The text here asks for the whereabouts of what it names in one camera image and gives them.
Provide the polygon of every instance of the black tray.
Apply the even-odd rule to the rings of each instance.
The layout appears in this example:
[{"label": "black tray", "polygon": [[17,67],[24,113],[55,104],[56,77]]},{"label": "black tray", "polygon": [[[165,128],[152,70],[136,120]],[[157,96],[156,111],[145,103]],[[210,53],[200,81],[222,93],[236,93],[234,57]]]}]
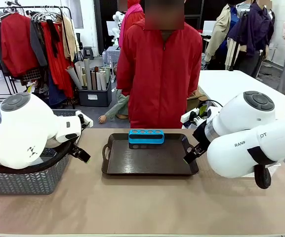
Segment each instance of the black tray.
[{"label": "black tray", "polygon": [[199,172],[196,161],[184,161],[192,149],[183,134],[165,134],[164,144],[129,148],[128,134],[110,135],[103,148],[102,172],[109,175],[170,175],[191,176]]}]

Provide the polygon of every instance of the gray bin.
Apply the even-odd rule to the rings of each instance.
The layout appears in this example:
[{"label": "gray bin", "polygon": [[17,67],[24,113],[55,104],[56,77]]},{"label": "gray bin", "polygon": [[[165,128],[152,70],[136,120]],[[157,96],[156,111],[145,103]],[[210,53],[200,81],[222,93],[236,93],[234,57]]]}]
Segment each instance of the gray bin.
[{"label": "gray bin", "polygon": [[107,90],[78,90],[80,105],[92,107],[108,107],[112,102],[112,84]]},{"label": "gray bin", "polygon": [[[73,116],[76,110],[53,110],[57,116]],[[55,150],[44,149],[41,159],[46,161],[55,155]],[[32,174],[0,173],[0,195],[49,195],[54,192],[69,163],[65,156],[54,166]]]}]

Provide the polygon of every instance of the mannequin hand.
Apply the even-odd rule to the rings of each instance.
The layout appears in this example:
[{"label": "mannequin hand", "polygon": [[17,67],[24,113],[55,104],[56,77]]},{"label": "mannequin hand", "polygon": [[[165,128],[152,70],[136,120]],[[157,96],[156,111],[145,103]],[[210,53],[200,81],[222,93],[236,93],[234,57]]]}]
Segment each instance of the mannequin hand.
[{"label": "mannequin hand", "polygon": [[98,121],[99,123],[106,123],[107,117],[105,115],[102,115],[101,117],[99,117]]},{"label": "mannequin hand", "polygon": [[264,60],[266,60],[266,59],[267,59],[267,56],[269,56],[269,52],[270,52],[270,49],[269,49],[269,46],[267,45],[267,46],[265,47],[265,57],[264,57]]}]

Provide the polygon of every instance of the beige tabletop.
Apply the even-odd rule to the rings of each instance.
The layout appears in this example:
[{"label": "beige tabletop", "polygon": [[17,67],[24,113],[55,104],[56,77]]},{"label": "beige tabletop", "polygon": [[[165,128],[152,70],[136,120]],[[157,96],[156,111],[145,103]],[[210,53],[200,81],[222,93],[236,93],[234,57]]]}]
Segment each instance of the beige tabletop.
[{"label": "beige tabletop", "polygon": [[[112,133],[86,129],[79,146],[89,164],[72,158],[49,196],[0,196],[0,234],[280,235],[285,234],[285,164],[272,186],[253,178],[226,179],[199,158],[190,178],[102,175],[102,148]],[[187,134],[191,130],[167,130]]]}]

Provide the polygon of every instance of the plastic basket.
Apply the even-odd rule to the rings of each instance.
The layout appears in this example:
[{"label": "plastic basket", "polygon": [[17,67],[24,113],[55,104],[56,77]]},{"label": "plastic basket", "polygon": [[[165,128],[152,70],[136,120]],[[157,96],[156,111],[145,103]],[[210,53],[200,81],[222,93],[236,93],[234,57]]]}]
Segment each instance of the plastic basket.
[{"label": "plastic basket", "polygon": [[[73,116],[76,110],[53,110],[57,116]],[[48,160],[55,155],[55,150],[45,149],[42,160]],[[69,163],[65,156],[54,166],[31,174],[0,173],[0,195],[49,195],[54,192],[62,174]]]}]

